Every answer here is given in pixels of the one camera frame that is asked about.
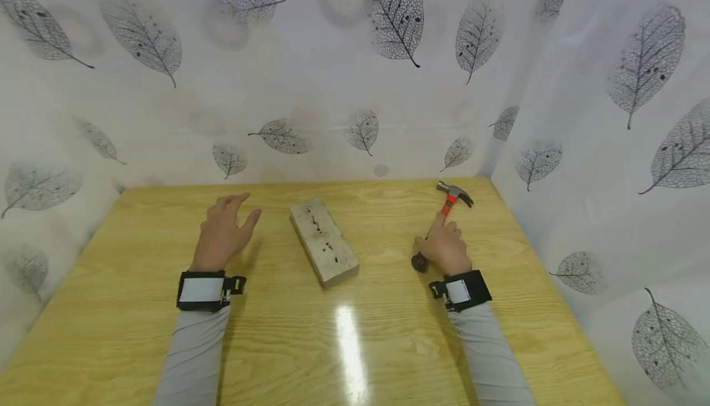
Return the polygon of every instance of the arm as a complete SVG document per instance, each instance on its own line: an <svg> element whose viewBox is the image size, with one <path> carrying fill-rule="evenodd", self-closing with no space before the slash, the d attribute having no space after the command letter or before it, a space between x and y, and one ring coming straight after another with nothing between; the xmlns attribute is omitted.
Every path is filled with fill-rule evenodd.
<svg viewBox="0 0 710 406"><path fill-rule="evenodd" d="M419 250L446 275L461 275L473 269L466 243L456 222L444 225L436 214L426 239L415 238ZM491 307L479 304L462 312L449 312L449 319L461 337L478 404L481 406L534 406L531 391L518 361L500 330Z"/></svg>
<svg viewBox="0 0 710 406"><path fill-rule="evenodd" d="M221 197L207 210L188 272L219 272L247 246L261 215L260 209L252 211L242 227L237 225L237 211L248 197L248 193ZM228 318L229 306L218 312L177 314L153 406L216 405L222 339Z"/></svg>
<svg viewBox="0 0 710 406"><path fill-rule="evenodd" d="M449 319L463 342L478 404L534 406L531 390L491 307L484 303L449 312Z"/></svg>

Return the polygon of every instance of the hammer head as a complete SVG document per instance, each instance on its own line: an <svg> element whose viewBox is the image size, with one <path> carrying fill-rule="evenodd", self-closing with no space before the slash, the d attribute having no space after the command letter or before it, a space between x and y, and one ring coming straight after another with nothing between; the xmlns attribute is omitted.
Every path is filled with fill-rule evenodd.
<svg viewBox="0 0 710 406"><path fill-rule="evenodd" d="M453 195L457 197L459 200L462 200L468 207L473 206L473 198L471 195L467 194L465 190L463 190L461 187L456 187L456 186L449 186L447 183L443 181L439 181L436 183L436 188L438 190L443 190L447 192L449 195Z"/></svg>

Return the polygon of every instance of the white curtain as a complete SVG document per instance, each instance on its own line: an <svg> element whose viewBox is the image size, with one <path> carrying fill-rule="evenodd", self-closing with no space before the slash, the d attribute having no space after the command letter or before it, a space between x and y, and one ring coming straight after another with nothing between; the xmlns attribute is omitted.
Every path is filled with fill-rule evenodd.
<svg viewBox="0 0 710 406"><path fill-rule="evenodd" d="M482 174L629 404L710 404L710 0L0 1L1 361L127 186Z"/></svg>

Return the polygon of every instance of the red hammer handle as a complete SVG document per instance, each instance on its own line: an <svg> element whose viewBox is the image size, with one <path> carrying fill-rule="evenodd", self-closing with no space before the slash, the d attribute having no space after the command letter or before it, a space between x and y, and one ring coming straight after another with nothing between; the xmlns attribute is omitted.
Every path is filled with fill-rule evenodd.
<svg viewBox="0 0 710 406"><path fill-rule="evenodd" d="M446 202L444 203L444 206L442 207L442 213L444 214L444 216L449 215L449 211L451 211L452 206L454 205L454 203L458 199L459 198L454 195L449 195L446 197Z"/></svg>

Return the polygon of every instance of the white label on wrist strap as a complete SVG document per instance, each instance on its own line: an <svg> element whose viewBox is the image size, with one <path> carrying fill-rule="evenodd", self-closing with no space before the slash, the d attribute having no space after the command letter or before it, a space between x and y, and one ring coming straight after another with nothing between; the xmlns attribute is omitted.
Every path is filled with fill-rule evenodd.
<svg viewBox="0 0 710 406"><path fill-rule="evenodd" d="M451 283L446 283L446 290L449 293L449 300L451 300L454 304L471 300L471 295L468 294L468 288L463 280L456 280L451 281Z"/></svg>
<svg viewBox="0 0 710 406"><path fill-rule="evenodd" d="M215 302L221 300L223 278L186 278L182 281L180 302Z"/></svg>

